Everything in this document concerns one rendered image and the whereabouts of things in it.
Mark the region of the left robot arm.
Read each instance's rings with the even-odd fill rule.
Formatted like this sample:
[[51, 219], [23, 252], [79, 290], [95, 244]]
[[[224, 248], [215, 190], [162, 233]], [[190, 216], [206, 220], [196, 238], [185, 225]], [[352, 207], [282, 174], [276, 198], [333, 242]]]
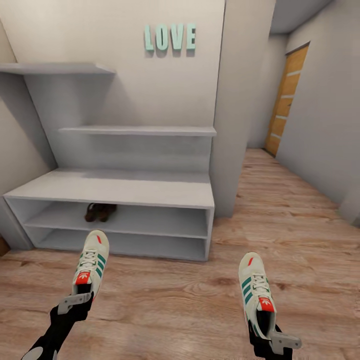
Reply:
[[51, 326], [21, 360], [57, 360], [57, 354], [75, 322], [85, 321], [94, 292], [67, 295], [50, 312]]

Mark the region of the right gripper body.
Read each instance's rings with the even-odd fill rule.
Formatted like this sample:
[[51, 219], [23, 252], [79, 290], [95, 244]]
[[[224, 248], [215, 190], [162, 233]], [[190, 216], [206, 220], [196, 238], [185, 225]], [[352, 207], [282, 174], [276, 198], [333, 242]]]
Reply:
[[293, 349], [284, 347], [283, 354], [274, 353], [269, 344], [269, 339], [256, 337], [254, 339], [254, 353], [256, 357], [265, 358], [265, 360], [292, 360]]

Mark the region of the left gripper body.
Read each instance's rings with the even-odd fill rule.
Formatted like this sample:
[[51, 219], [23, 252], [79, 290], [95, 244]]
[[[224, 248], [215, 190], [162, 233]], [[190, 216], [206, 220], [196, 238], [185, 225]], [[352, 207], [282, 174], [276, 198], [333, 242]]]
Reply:
[[59, 306], [54, 307], [50, 312], [51, 326], [49, 329], [54, 326], [61, 326], [66, 329], [66, 335], [69, 334], [75, 322], [85, 321], [88, 317], [86, 302], [73, 305], [65, 314], [58, 314], [58, 308]]

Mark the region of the gym shoe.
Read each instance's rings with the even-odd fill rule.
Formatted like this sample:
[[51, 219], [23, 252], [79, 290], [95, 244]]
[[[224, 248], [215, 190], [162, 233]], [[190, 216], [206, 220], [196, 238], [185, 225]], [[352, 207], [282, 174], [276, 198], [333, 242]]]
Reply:
[[251, 251], [243, 256], [238, 276], [245, 323], [249, 329], [248, 322], [251, 321], [256, 338], [270, 340], [269, 333], [276, 331], [277, 310], [264, 264], [258, 253]]
[[104, 269], [110, 254], [109, 240], [100, 229], [95, 229], [86, 238], [84, 249], [73, 279], [73, 295], [94, 292], [98, 296]]

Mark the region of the sandal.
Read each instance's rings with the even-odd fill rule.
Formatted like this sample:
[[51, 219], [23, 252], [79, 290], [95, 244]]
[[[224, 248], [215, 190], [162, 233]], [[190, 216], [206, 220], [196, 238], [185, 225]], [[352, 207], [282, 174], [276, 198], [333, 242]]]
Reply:
[[101, 207], [101, 212], [98, 216], [98, 219], [101, 223], [106, 223], [109, 219], [109, 215], [111, 213], [115, 213], [117, 210], [117, 204], [112, 203], [103, 203], [103, 206]]
[[96, 214], [97, 213], [101, 213], [101, 207], [103, 206], [103, 203], [91, 203], [88, 207], [87, 207], [87, 213], [85, 215], [85, 220], [87, 223], [92, 223], [95, 218], [96, 218]]

